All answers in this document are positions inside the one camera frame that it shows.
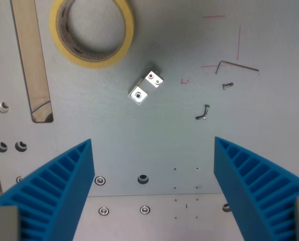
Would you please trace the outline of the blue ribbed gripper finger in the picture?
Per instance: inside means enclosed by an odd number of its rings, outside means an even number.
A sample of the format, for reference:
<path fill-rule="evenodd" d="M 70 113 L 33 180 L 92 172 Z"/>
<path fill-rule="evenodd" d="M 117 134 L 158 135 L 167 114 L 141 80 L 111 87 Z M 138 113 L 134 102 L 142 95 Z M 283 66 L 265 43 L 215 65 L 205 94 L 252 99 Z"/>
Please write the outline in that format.
<path fill-rule="evenodd" d="M 299 177 L 215 137 L 214 175 L 244 240 L 296 240 Z"/>
<path fill-rule="evenodd" d="M 94 175 L 88 139 L 8 189 L 0 206 L 18 208 L 20 240 L 73 240 Z"/>

